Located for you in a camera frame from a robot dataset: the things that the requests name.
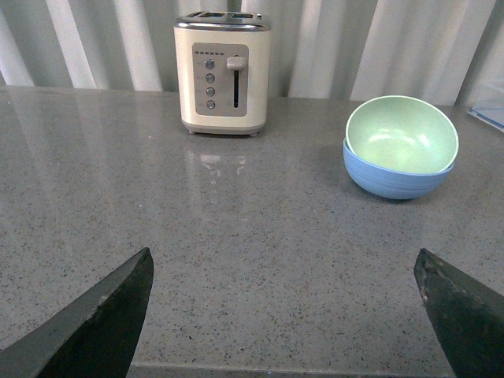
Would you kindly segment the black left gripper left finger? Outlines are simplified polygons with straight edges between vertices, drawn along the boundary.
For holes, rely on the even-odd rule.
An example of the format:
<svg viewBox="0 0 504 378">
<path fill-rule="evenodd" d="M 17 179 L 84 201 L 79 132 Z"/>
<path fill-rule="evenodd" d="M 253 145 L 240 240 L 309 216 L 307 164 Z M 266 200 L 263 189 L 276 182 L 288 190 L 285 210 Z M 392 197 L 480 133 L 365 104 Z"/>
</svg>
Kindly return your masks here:
<svg viewBox="0 0 504 378">
<path fill-rule="evenodd" d="M 141 249 L 1 352 L 3 377 L 125 377 L 146 317 L 154 261 Z"/>
</svg>

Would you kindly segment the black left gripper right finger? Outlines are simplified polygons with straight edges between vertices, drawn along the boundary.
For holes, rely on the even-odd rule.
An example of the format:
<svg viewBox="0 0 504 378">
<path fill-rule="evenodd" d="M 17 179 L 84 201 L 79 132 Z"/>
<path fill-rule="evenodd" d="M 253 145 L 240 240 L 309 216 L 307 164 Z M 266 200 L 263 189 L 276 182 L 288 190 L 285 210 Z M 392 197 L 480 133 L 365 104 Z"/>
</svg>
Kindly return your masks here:
<svg viewBox="0 0 504 378">
<path fill-rule="evenodd" d="M 425 248 L 415 280 L 456 377 L 503 376 L 503 295 Z"/>
</svg>

